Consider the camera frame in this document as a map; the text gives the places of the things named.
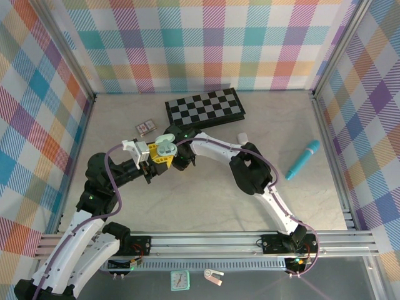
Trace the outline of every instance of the purple cable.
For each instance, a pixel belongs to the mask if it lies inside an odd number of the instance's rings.
[[[119,145],[117,145],[117,146],[112,147],[112,148],[106,153],[106,156],[104,157],[104,165],[105,165],[105,167],[106,167],[106,172],[107,172],[108,177],[110,178],[110,182],[111,182],[112,188],[114,189],[115,194],[116,194],[116,196],[117,196],[118,208],[117,208],[114,212],[110,212],[109,214],[103,214],[103,215],[100,215],[100,216],[91,217],[91,218],[89,218],[89,219],[83,221],[81,224],[77,225],[77,226],[71,231],[73,234],[76,234],[77,231],[78,231],[79,229],[81,229],[84,225],[86,225],[87,223],[89,223],[89,222],[91,222],[91,221],[94,221],[94,220],[97,220],[97,219],[103,219],[103,218],[112,217],[112,216],[115,216],[117,213],[119,213],[119,212],[121,211],[121,209],[122,209],[122,207],[123,207],[123,201],[122,201],[121,195],[120,195],[120,193],[119,193],[119,191],[118,191],[117,184],[115,183],[115,180],[114,180],[114,178],[113,178],[113,174],[111,173],[110,167],[109,167],[109,165],[108,165],[108,157],[110,156],[110,154],[111,154],[114,150],[116,150],[116,149],[118,149],[118,148],[121,148],[122,146],[123,146],[122,144],[119,144]],[[69,235],[65,238],[65,240],[62,241],[61,245],[57,248],[56,252],[54,252],[54,255],[51,257],[51,259],[50,259],[50,261],[49,261],[49,264],[47,265],[47,268],[46,268],[46,270],[44,271],[45,274],[48,274],[48,273],[49,273],[49,271],[50,271],[50,269],[51,269],[51,266],[54,264],[54,262],[55,262],[56,258],[58,257],[59,253],[61,252],[61,250],[63,250],[63,247],[68,243],[68,241],[69,241],[71,238],[72,238],[72,235],[69,234]],[[43,286],[45,280],[46,280],[46,277],[44,277],[44,274],[43,274],[43,276],[42,276],[42,278],[41,278],[39,284],[37,285],[37,288],[36,288],[36,290],[35,290],[35,293],[34,293],[34,295],[33,295],[32,300],[36,300],[36,299],[38,298],[39,292],[40,292],[40,290],[41,290],[41,288],[42,288],[42,286]]]
[[[220,147],[222,147],[222,148],[225,148],[225,149],[229,149],[229,150],[231,150],[231,151],[245,152],[245,153],[249,153],[249,154],[251,154],[251,155],[253,155],[253,156],[256,156],[257,158],[259,158],[260,160],[262,160],[267,166],[269,166],[269,167],[272,169],[272,171],[274,172],[274,174],[275,174],[275,181],[273,181],[273,182],[268,186],[268,189],[269,189],[270,191],[272,191],[272,187],[275,186],[275,185],[278,183],[278,180],[279,180],[279,173],[278,173],[278,170],[277,170],[264,156],[262,156],[262,155],[260,155],[260,154],[258,154],[258,153],[256,153],[256,152],[254,152],[254,151],[251,151],[251,150],[248,150],[248,149],[243,149],[243,148],[231,148],[231,147],[229,147],[229,146],[227,146],[227,145],[225,145],[225,144],[223,144],[223,143],[221,143],[221,142],[214,141],[213,139],[205,139],[205,138],[203,138],[203,137],[194,137],[194,138],[190,138],[190,139],[184,139],[183,141],[177,142],[177,143],[176,143],[176,146],[178,147],[179,145],[181,145],[181,144],[183,144],[183,143],[186,143],[186,142],[189,142],[189,141],[202,141],[202,142],[207,142],[207,143],[211,143],[211,144],[218,145],[218,146],[220,146]],[[315,263],[316,263],[316,261],[317,261],[317,259],[318,259],[318,256],[319,256],[319,238],[318,238],[317,232],[316,232],[316,230],[315,230],[314,228],[312,228],[310,225],[305,224],[305,223],[301,222],[300,220],[297,220],[293,215],[289,214],[289,213],[283,208],[282,204],[279,202],[279,200],[278,200],[278,198],[275,196],[275,194],[274,194],[274,193],[271,193],[271,194],[272,194],[272,197],[274,198],[276,204],[277,204],[277,205],[279,206],[279,208],[281,209],[281,211],[282,211],[286,216],[289,216],[290,220],[292,220],[292,221],[295,222],[295,223],[298,223],[298,224],[301,225],[301,226],[304,226],[304,227],[310,229],[311,232],[315,235],[316,242],[317,242],[317,253],[316,253],[315,258],[314,258],[314,260],[312,261],[311,265],[310,265],[307,269],[305,269],[303,272],[301,272],[301,273],[296,273],[296,272],[293,272],[293,271],[291,271],[291,270],[288,270],[290,273],[297,274],[297,275],[299,275],[299,276],[302,275],[302,274],[306,274],[308,271],[311,270],[312,267],[314,267],[314,265],[315,265]]]

